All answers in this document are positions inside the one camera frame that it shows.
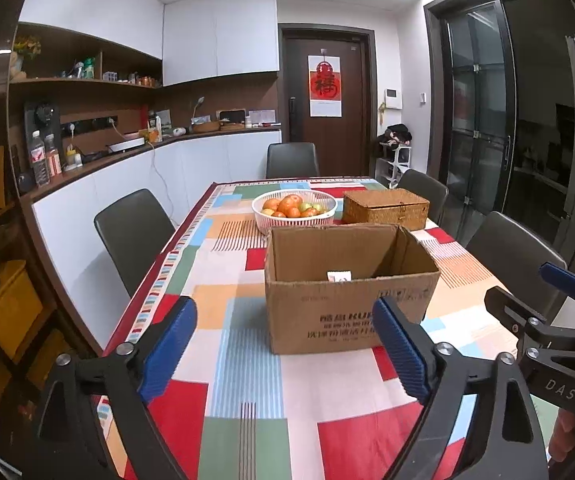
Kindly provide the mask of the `person right hand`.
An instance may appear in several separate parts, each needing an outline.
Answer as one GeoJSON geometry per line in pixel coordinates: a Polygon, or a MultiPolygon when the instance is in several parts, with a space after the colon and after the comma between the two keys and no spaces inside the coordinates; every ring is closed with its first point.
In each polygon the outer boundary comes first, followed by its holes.
{"type": "Polygon", "coordinates": [[[560,408],[557,412],[548,451],[554,463],[563,463],[575,448],[575,415],[560,408]]]}

